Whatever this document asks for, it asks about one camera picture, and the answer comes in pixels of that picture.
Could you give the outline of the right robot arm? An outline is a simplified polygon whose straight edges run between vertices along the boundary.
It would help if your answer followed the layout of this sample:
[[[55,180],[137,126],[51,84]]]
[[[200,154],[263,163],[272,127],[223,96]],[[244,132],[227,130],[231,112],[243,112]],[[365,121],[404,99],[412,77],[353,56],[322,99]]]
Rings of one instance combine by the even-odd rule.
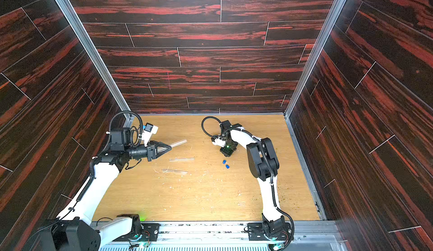
[[[219,134],[210,134],[205,130],[204,123],[215,120],[218,123]],[[215,146],[225,157],[230,157],[237,146],[245,148],[251,175],[258,181],[262,197],[262,231],[265,238],[277,240],[285,236],[284,246],[288,246],[294,237],[293,218],[280,208],[277,194],[277,175],[280,168],[279,160],[273,143],[269,138],[259,138],[247,131],[240,124],[221,121],[214,116],[206,116],[201,121],[202,131],[210,137]]]

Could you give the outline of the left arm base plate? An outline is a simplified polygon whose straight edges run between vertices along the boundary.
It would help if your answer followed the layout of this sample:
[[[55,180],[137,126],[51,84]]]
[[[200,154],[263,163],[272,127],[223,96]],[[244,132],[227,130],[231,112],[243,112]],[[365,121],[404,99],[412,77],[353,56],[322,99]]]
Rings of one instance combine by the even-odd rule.
[[[126,235],[122,235],[113,242],[149,243],[156,242],[159,237],[159,223],[141,223],[141,230],[135,228]]]

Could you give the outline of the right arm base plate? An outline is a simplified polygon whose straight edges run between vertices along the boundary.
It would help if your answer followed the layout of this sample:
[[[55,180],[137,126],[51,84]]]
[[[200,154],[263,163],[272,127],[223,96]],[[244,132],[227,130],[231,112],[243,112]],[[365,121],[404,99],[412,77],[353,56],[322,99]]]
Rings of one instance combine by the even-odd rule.
[[[292,228],[288,223],[248,223],[244,228],[249,241],[291,241],[293,240]]]

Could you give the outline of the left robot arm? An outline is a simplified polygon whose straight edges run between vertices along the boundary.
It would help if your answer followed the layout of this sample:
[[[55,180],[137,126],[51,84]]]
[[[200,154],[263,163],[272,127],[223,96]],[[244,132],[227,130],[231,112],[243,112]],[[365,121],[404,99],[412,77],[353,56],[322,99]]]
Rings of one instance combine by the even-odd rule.
[[[154,229],[147,230],[137,214],[121,214],[92,226],[94,213],[113,181],[131,160],[155,160],[171,151],[168,144],[151,140],[158,127],[139,121],[139,126],[109,128],[107,144],[90,162],[90,174],[72,201],[32,236],[38,236],[45,251],[98,251],[124,239],[131,248],[150,245]]]

